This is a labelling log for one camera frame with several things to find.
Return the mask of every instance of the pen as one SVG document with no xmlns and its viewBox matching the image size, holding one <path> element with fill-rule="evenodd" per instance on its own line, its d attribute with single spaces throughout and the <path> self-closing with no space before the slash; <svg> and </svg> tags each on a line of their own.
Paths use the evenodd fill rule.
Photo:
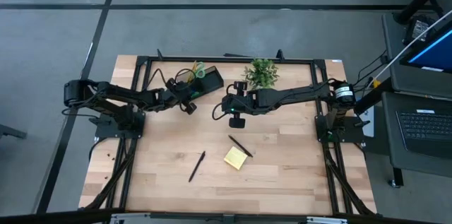
<svg viewBox="0 0 452 224">
<path fill-rule="evenodd" d="M 229 138 L 232 140 L 232 141 L 234 141 L 234 143 L 236 143 L 244 152 L 245 152 L 245 154 L 247 154 L 249 157 L 253 157 L 253 155 L 250 153 L 250 152 L 248 152 L 246 149 L 245 149 L 245 147 L 243 147 L 239 142 L 237 142 L 237 140 L 235 140 L 231 135 L 227 135 L 227 136 L 229 136 Z"/>
<path fill-rule="evenodd" d="M 201 161 L 203 161 L 204 156 L 206 156 L 206 151 L 204 151 L 203 154 L 201 154 L 201 157 L 199 157 L 198 163 L 196 163 L 196 167 L 195 167 L 195 169 L 193 170 L 193 172 L 190 175 L 189 182 L 191 182 L 191 180 L 193 179 L 193 176 L 195 176 L 195 173 L 196 173 L 196 171 L 197 171 L 197 169 L 199 167 L 199 163 L 201 163 Z"/>
</svg>

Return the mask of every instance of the yellow sticky note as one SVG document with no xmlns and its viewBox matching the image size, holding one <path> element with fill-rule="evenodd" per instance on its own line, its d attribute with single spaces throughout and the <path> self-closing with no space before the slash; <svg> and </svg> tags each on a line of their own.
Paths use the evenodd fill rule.
<svg viewBox="0 0 452 224">
<path fill-rule="evenodd" d="M 246 157 L 248 157 L 245 153 L 241 152 L 239 149 L 235 148 L 234 146 L 229 150 L 229 153 L 227 153 L 224 160 L 231 165 L 232 167 L 235 167 L 237 170 L 240 170 L 243 163 L 246 160 Z"/>
</svg>

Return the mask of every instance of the computer screen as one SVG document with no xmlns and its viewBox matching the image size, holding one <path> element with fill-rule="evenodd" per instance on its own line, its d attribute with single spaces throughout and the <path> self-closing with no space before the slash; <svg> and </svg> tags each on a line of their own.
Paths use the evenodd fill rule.
<svg viewBox="0 0 452 224">
<path fill-rule="evenodd" d="M 452 28 L 448 25 L 434 34 L 428 43 L 407 55 L 403 64 L 452 73 Z"/>
</svg>

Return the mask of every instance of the potted plant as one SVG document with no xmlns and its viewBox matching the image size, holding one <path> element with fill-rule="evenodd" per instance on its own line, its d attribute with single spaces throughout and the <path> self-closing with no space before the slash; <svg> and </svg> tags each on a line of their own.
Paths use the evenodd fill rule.
<svg viewBox="0 0 452 224">
<path fill-rule="evenodd" d="M 252 90 L 260 88 L 272 88 L 278 80 L 276 74 L 278 68 L 273 61 L 268 59 L 254 59 L 251 63 L 252 68 L 245 66 L 245 80 L 249 83 Z"/>
</svg>

